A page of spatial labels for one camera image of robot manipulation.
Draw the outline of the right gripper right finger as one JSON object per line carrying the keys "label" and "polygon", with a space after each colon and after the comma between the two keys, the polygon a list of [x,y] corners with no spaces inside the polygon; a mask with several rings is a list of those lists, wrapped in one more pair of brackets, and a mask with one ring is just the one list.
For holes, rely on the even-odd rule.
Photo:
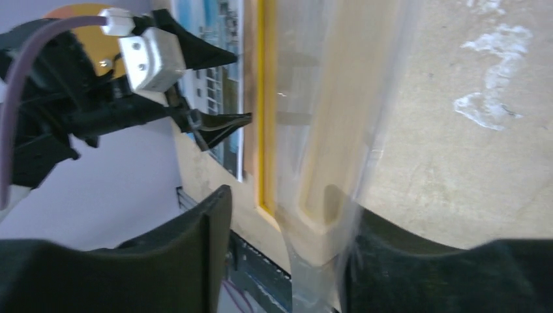
{"label": "right gripper right finger", "polygon": [[363,209],[341,292],[344,312],[551,312],[552,241],[467,250]]}

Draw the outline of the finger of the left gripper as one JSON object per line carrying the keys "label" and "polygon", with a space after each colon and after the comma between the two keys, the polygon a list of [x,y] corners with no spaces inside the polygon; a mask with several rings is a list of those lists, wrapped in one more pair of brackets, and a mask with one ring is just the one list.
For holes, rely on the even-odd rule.
{"label": "finger of the left gripper", "polygon": [[251,113],[211,115],[200,110],[187,113],[186,133],[193,135],[201,151],[208,151],[232,135],[236,130],[252,122]]}
{"label": "finger of the left gripper", "polygon": [[173,18],[167,9],[152,11],[152,17],[157,28],[177,37],[188,69],[215,68],[238,61],[238,56],[234,53],[216,47],[188,32]]}

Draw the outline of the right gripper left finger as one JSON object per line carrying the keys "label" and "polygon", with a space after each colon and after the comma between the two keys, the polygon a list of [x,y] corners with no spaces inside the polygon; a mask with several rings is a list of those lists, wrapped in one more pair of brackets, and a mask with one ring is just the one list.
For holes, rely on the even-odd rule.
{"label": "right gripper left finger", "polygon": [[216,312],[232,191],[115,248],[1,241],[2,312]]}

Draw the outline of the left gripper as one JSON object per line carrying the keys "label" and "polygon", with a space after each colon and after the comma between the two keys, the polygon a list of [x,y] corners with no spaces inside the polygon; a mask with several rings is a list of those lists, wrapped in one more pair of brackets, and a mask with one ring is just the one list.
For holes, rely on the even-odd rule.
{"label": "left gripper", "polygon": [[78,159],[70,136],[97,147],[102,135],[171,117],[188,128],[186,100],[164,105],[135,93],[127,75],[97,76],[73,30],[107,17],[40,19],[1,35],[1,189],[40,186],[56,165]]}

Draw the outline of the building photo print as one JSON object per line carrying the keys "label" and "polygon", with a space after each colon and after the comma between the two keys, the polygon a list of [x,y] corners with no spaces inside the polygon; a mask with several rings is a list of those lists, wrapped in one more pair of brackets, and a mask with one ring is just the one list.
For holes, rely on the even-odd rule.
{"label": "building photo print", "polygon": [[172,1],[172,13],[188,32],[234,53],[238,62],[188,70],[180,88],[192,108],[209,114],[243,113],[243,9],[237,0]]}

